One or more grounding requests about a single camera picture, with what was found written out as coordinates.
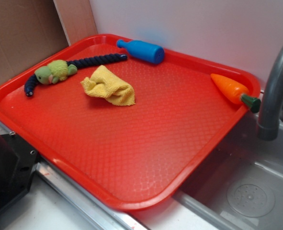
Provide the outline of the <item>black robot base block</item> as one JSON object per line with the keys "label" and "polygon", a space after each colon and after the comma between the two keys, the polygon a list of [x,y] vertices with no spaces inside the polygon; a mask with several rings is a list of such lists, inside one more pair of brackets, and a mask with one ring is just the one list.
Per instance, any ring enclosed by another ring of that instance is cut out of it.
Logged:
{"label": "black robot base block", "polygon": [[0,134],[0,213],[30,191],[38,159],[38,151],[18,134]]}

